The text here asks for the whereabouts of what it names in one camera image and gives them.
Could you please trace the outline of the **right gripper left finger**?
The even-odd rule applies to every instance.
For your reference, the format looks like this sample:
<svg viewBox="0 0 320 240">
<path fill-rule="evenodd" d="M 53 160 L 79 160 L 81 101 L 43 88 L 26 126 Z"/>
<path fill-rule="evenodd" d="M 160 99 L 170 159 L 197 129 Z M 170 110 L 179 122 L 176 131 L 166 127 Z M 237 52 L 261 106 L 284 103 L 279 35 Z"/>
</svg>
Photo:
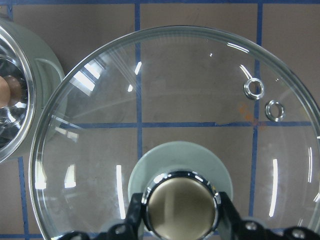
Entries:
<svg viewBox="0 0 320 240">
<path fill-rule="evenodd" d="M 94 238 L 81 231 L 71 231 L 62 236 L 63 240 L 137 240 L 142 221 L 142 193 L 131 197 L 126 218 L 122 223 L 112 225 L 108 231 L 101 232 Z"/>
</svg>

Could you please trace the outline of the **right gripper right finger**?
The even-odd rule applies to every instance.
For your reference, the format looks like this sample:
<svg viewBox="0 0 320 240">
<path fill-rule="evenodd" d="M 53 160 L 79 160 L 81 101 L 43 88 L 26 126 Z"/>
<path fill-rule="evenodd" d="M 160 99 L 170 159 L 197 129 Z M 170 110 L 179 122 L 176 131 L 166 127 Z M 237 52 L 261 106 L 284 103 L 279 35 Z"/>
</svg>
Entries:
<svg viewBox="0 0 320 240">
<path fill-rule="evenodd" d="M 320 236 L 305 227 L 285 228 L 276 234 L 255 220 L 242 219 L 226 192 L 215 194 L 219 221 L 217 230 L 222 240 L 318 240 Z"/>
</svg>

